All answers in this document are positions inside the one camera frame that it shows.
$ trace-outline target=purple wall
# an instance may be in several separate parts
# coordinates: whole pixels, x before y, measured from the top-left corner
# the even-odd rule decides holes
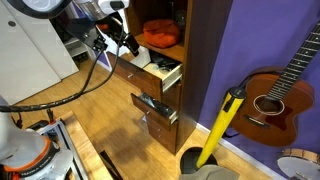
[[[261,66],[286,66],[318,20],[319,0],[235,0],[199,123],[211,129],[225,91],[250,71]],[[302,75],[314,87],[315,104],[299,116],[299,135],[294,144],[269,147],[242,135],[226,140],[280,174],[276,160],[281,150],[300,148],[320,153],[319,77],[320,53]]]

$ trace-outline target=wooden floor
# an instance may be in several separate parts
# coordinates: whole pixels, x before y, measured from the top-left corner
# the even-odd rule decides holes
[[[90,63],[82,63],[78,73],[18,104],[45,103],[77,92]],[[97,66],[90,86],[101,82],[107,74]],[[183,152],[190,147],[203,147],[207,136],[195,130],[177,155],[172,155],[148,135],[147,125],[141,121],[143,113],[130,99],[131,92],[138,94],[139,90],[114,75],[103,87],[52,110],[56,117],[73,111],[96,150],[108,153],[124,179],[178,179]],[[22,117],[24,127],[47,119],[46,111],[22,113]],[[222,146],[216,148],[214,156],[220,166],[239,173],[240,179],[270,179]]]

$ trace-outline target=guitar strings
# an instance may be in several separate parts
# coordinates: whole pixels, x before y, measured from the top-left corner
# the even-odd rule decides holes
[[[293,59],[289,62],[289,64],[287,65],[287,67],[285,68],[284,72],[281,74],[281,76],[279,77],[279,79],[275,82],[275,85],[271,88],[271,90],[269,91],[272,92],[273,94],[276,94],[274,92],[274,87],[277,85],[277,83],[280,84],[286,84],[288,86],[292,86],[296,80],[299,78],[299,76],[301,75],[302,71],[309,65],[309,63],[311,62],[311,60],[314,58],[314,56],[317,54],[317,52],[320,49],[320,21],[317,23],[317,25],[314,27],[314,29],[311,31],[311,33],[308,35],[307,39],[302,43],[301,47],[298,49],[298,51],[295,53]],[[295,59],[299,59],[302,61],[306,61],[306,62],[295,62]],[[288,80],[290,78],[288,78],[287,76],[284,76],[284,74],[288,75],[288,70],[290,69],[296,70],[293,74],[294,76],[291,77],[293,79],[295,79],[293,82],[291,80]],[[279,82],[279,80],[282,80],[282,78],[285,77],[287,79],[287,81],[291,82],[290,84],[287,83],[282,83]],[[281,100],[286,94],[287,92],[290,90],[291,88],[289,88],[288,90],[284,90],[284,92],[281,92],[281,88],[278,88],[277,91],[280,98],[276,98],[277,100]],[[266,97],[264,97],[264,99],[261,102],[261,106],[263,109],[266,109],[267,107],[269,107],[273,102],[270,99],[267,99]]]

